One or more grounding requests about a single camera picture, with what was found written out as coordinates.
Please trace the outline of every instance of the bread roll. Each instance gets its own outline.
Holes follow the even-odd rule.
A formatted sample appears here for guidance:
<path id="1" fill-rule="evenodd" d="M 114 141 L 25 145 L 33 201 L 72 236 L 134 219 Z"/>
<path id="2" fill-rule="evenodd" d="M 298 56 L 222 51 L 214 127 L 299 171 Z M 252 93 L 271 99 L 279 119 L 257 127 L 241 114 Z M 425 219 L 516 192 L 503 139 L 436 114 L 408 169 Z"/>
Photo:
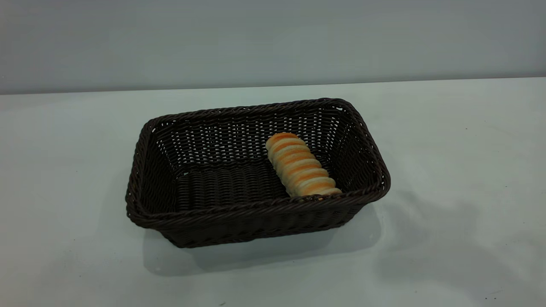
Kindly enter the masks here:
<path id="1" fill-rule="evenodd" d="M 342 193 L 334 179 L 309 150 L 303 140 L 293 133 L 277 133 L 265 143 L 268 159 L 292 196 Z"/>

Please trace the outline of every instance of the wicker basket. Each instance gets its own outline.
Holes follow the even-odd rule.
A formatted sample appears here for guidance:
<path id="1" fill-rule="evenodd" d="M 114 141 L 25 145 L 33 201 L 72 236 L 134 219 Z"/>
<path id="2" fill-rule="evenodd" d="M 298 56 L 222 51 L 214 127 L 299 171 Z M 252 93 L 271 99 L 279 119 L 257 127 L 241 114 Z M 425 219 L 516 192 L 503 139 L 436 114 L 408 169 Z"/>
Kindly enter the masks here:
<path id="1" fill-rule="evenodd" d="M 265 149 L 277 132 L 307 142 L 344 193 L 290 198 Z M 178 247 L 244 242 L 339 227 L 389 187 L 366 124 L 342 99 L 202 110 L 144 126 L 127 216 Z"/>

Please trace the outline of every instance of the white backdrop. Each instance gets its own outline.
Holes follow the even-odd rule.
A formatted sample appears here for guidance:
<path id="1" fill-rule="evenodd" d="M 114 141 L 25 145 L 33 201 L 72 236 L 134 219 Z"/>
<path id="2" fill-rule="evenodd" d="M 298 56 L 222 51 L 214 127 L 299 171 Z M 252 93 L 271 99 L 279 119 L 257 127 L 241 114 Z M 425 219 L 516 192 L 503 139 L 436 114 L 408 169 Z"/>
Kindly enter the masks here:
<path id="1" fill-rule="evenodd" d="M 544 0 L 0 0 L 0 93 L 546 75 Z"/>

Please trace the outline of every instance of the basket bottom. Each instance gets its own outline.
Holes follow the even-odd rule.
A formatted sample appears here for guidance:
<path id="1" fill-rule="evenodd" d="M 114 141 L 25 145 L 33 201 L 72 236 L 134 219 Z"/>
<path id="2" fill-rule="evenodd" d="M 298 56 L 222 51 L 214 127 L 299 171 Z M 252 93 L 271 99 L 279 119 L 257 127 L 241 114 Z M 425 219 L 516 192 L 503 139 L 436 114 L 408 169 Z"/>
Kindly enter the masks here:
<path id="1" fill-rule="evenodd" d="M 264 233 L 260 236 L 252 235 L 248 237 L 242 237 L 242 238 L 236 238 L 236 239 L 227 239 L 227 240 L 218 240 L 218 241 L 205 241 L 205 242 L 199 242 L 196 244 L 186 245 L 178 243 L 177 241 L 170 238 L 168 235 L 165 235 L 162 233 L 162 235 L 169 240 L 174 246 L 179 247 L 181 249 L 183 248 L 195 248 L 195 247 L 204 247 L 204 246 L 212 246 L 212 245 L 219 245 L 219 244 L 227 244 L 227 243 L 244 243 L 244 242 L 250 242 L 254 241 L 256 239 L 265 239 L 265 238 L 274 238 L 274 237 L 283 237 L 285 235 L 295 235 L 295 234 L 301 234 L 301 233 L 311 233 L 311 232 L 319 232 L 319 231 L 326 231 L 333 228 L 339 228 L 343 225 L 345 225 L 348 221 L 345 221 L 343 223 L 338 223 L 335 225 L 328 225 L 326 227 L 322 228 L 313 228 L 313 229 L 303 229 L 301 231 L 297 232 L 285 232 L 285 233 Z"/>

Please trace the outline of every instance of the bread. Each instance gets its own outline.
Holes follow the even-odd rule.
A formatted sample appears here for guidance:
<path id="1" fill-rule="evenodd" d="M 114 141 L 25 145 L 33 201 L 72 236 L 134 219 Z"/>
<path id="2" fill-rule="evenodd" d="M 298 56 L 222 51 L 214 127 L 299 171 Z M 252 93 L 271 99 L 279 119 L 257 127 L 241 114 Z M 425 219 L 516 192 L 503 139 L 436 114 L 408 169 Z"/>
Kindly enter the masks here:
<path id="1" fill-rule="evenodd" d="M 265 143 L 265 148 L 269 161 L 290 196 L 342 193 L 335 187 L 335 180 L 329 177 L 297 135 L 286 132 L 274 134 Z"/>

